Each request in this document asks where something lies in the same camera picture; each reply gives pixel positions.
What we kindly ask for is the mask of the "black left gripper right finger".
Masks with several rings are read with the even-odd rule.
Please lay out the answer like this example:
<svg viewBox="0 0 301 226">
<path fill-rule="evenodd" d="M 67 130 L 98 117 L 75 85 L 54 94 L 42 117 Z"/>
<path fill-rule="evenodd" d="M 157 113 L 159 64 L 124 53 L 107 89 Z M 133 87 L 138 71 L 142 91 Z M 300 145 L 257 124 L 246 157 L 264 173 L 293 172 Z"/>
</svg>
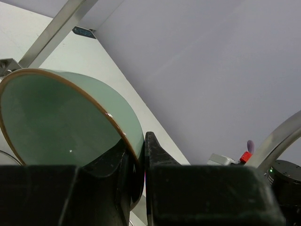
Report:
<svg viewBox="0 0 301 226">
<path fill-rule="evenodd" d="M 244 166 L 181 165 L 145 135 L 146 212 L 150 226 L 283 226 L 267 181 Z"/>
</svg>

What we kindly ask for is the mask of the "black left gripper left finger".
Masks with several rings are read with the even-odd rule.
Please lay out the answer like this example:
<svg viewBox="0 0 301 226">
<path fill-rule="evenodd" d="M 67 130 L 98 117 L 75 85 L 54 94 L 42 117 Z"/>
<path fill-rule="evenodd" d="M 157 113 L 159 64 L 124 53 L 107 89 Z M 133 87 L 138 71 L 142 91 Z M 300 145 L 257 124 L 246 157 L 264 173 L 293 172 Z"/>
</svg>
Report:
<svg viewBox="0 0 301 226">
<path fill-rule="evenodd" d="M 123 143 L 90 164 L 2 165 L 0 223 L 3 226 L 126 226 L 129 167 Z"/>
</svg>

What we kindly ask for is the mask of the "pale green bowl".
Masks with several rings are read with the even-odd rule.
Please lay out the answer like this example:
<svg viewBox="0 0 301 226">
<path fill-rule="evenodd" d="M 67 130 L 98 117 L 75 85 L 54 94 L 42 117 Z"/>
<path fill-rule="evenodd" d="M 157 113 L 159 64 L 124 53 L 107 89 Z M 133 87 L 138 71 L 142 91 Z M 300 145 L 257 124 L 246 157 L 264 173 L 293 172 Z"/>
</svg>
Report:
<svg viewBox="0 0 301 226">
<path fill-rule="evenodd" d="M 78 73 L 24 68 L 0 83 L 0 129 L 22 165 L 85 166 L 126 145 L 143 191 L 143 130 L 130 104 L 106 83 Z"/>
</svg>

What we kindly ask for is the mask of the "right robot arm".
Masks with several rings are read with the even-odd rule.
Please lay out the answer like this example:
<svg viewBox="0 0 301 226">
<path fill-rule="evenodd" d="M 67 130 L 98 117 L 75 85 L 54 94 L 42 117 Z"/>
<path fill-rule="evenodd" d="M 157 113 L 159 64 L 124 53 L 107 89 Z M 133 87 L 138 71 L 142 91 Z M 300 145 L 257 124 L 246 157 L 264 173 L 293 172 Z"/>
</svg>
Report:
<svg viewBox="0 0 301 226">
<path fill-rule="evenodd" d="M 285 160 L 276 160 L 267 170 L 270 183 L 288 226 L 301 224 L 301 167 Z"/>
</svg>

